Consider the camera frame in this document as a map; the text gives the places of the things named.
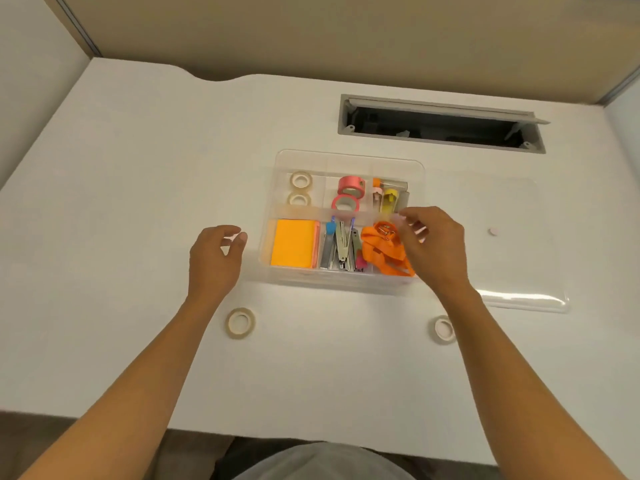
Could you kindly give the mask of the person's left hand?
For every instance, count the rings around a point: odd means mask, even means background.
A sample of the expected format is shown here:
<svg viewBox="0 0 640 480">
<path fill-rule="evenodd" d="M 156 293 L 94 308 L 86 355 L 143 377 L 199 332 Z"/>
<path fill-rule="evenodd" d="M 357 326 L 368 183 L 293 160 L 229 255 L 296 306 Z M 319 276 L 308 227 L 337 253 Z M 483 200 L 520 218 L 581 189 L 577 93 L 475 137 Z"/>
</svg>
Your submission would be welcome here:
<svg viewBox="0 0 640 480">
<path fill-rule="evenodd" d="M 213 307 L 230 293 L 241 273 L 242 257 L 226 256 L 223 238 L 243 232 L 234 225 L 204 228 L 189 252 L 188 300 Z"/>
</svg>

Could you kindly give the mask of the person's right hand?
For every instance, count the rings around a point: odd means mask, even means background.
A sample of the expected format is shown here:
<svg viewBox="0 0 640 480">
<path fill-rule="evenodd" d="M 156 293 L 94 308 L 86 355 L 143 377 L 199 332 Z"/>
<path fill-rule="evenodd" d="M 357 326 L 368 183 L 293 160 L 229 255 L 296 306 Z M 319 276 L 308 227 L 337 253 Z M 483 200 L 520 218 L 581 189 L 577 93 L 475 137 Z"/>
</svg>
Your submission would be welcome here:
<svg viewBox="0 0 640 480">
<path fill-rule="evenodd" d="M 471 294 L 464 227 L 439 207 L 407 207 L 397 217 L 413 224 L 417 249 L 408 259 L 436 296 L 453 299 Z"/>
</svg>

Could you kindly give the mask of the person's left forearm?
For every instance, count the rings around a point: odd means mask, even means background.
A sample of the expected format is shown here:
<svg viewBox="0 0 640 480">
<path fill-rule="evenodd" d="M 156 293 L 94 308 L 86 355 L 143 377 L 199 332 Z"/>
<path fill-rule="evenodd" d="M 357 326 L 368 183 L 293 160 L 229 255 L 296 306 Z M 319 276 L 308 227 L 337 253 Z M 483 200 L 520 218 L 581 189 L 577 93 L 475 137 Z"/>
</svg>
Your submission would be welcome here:
<svg viewBox="0 0 640 480">
<path fill-rule="evenodd" d="M 164 329 L 19 480 L 142 480 L 224 297 L 188 295 Z"/>
</svg>

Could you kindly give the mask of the person's right forearm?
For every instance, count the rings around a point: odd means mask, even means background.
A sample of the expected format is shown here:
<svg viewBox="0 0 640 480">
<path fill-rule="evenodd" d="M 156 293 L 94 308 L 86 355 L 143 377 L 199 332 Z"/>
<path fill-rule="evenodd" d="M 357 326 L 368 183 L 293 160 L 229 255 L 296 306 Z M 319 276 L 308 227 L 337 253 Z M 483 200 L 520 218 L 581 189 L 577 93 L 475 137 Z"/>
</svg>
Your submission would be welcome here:
<svg viewBox="0 0 640 480">
<path fill-rule="evenodd" d="M 434 287 L 506 480 L 628 480 L 564 409 L 469 285 Z"/>
</svg>

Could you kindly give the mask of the orange scissors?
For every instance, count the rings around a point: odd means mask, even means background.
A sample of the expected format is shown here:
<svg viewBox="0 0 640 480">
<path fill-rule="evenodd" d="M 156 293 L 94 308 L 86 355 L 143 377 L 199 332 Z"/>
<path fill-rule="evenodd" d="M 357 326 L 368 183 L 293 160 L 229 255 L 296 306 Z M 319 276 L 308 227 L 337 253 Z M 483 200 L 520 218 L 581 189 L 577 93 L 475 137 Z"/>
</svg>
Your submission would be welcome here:
<svg viewBox="0 0 640 480">
<path fill-rule="evenodd" d="M 360 240 L 364 259 L 375 266 L 381 274 L 415 276 L 398 233 L 395 239 L 386 240 L 377 233 L 373 224 L 362 229 Z"/>
</svg>

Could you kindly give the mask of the orange sticky note pad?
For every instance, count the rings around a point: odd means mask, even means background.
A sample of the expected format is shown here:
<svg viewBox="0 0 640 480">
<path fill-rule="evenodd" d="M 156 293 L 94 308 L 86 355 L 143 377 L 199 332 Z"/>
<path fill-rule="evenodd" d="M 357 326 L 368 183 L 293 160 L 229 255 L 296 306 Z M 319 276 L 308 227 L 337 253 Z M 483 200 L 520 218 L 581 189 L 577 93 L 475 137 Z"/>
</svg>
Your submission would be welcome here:
<svg viewBox="0 0 640 480">
<path fill-rule="evenodd" d="M 316 220 L 279 219 L 271 252 L 271 266 L 311 268 Z"/>
</svg>

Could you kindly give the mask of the silver stapler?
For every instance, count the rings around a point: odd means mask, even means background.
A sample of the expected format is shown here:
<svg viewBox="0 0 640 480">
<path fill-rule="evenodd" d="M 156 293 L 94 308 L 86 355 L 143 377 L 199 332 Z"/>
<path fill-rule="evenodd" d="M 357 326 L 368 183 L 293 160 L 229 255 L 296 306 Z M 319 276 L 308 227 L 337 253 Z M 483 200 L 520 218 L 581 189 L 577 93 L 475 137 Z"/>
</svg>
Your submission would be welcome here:
<svg viewBox="0 0 640 480">
<path fill-rule="evenodd" d="M 337 250 L 338 267 L 343 271 L 351 271 L 351 226 L 343 220 L 338 220 L 336 225 L 335 247 Z"/>
</svg>

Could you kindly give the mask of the silver staple box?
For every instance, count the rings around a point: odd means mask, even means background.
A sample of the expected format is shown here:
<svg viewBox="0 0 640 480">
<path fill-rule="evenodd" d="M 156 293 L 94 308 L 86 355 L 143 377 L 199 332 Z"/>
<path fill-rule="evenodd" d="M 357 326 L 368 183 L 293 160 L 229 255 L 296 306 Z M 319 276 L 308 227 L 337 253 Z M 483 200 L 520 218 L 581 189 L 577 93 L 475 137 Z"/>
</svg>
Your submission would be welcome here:
<svg viewBox="0 0 640 480">
<path fill-rule="evenodd" d="M 319 265 L 321 269 L 331 268 L 332 259 L 335 252 L 334 250 L 335 229 L 336 229 L 336 225 L 334 221 L 330 221 L 326 223 L 325 233 L 324 233 L 324 242 L 323 242 L 323 251 L 321 256 L 321 262 Z"/>
</svg>

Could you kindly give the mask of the clear plastic organizer box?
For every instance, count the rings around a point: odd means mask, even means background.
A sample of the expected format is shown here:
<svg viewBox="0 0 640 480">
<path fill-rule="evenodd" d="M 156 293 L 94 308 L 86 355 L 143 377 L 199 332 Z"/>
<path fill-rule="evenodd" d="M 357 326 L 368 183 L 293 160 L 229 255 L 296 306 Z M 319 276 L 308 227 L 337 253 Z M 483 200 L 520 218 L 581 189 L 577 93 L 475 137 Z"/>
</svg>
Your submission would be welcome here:
<svg viewBox="0 0 640 480">
<path fill-rule="evenodd" d="M 289 183 L 295 171 L 306 171 L 313 176 L 314 183 L 309 193 L 312 202 L 308 207 L 286 204 L 293 188 Z M 341 177 L 356 175 L 365 180 L 365 195 L 360 200 L 357 212 L 332 210 L 332 201 L 338 195 L 338 183 Z M 392 214 L 374 212 L 372 209 L 372 179 L 400 180 L 408 183 L 410 199 L 408 205 L 420 203 L 424 195 L 425 169 L 421 163 L 412 160 L 385 159 L 361 155 L 338 153 L 318 153 L 301 150 L 283 150 L 277 154 L 266 222 L 260 241 L 259 263 L 260 280 L 268 283 L 348 290 L 383 295 L 406 295 L 415 278 L 389 276 L 379 272 L 368 263 L 363 273 L 355 271 L 355 252 L 362 249 L 360 233 L 366 226 L 378 221 L 390 222 Z M 319 245 L 317 268 L 271 266 L 271 252 L 275 240 L 276 224 L 279 219 L 305 219 L 321 222 L 321 240 Z M 327 222 L 345 221 L 351 226 L 351 271 L 338 267 L 337 250 L 330 269 L 319 267 L 323 251 L 324 233 Z"/>
</svg>

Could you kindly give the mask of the clear plastic box lid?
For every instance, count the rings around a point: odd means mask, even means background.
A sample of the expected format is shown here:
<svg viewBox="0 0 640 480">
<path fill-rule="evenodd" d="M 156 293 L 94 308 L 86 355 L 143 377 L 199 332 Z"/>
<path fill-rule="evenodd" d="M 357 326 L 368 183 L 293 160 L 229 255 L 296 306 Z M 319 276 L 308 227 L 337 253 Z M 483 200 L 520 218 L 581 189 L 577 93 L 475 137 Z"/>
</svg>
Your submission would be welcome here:
<svg viewBox="0 0 640 480">
<path fill-rule="evenodd" d="M 426 202 L 465 229 L 468 276 L 491 306 L 565 314 L 564 272 L 535 182 L 430 170 Z M 499 230 L 497 237 L 487 233 Z"/>
</svg>

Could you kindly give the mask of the dark trousers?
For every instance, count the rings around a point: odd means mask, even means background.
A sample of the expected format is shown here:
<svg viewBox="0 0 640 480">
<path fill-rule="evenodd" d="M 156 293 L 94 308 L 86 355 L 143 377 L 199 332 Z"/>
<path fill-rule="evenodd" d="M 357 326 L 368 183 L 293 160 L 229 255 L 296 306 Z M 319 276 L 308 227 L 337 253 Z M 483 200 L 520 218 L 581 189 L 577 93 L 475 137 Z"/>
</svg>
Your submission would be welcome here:
<svg viewBox="0 0 640 480">
<path fill-rule="evenodd" d="M 235 480 L 261 461 L 299 444 L 292 438 L 235 437 L 226 453 L 215 462 L 209 480 Z"/>
</svg>

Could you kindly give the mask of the grey shirt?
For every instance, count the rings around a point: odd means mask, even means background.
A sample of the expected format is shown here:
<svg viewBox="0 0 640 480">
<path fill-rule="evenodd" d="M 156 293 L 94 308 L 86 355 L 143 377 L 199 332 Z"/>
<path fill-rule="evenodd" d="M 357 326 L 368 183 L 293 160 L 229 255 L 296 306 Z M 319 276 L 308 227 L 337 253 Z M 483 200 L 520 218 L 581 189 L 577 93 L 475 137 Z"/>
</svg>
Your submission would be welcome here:
<svg viewBox="0 0 640 480">
<path fill-rule="evenodd" d="M 259 461 L 233 480 L 416 480 L 404 468 L 370 450 L 316 442 Z"/>
</svg>

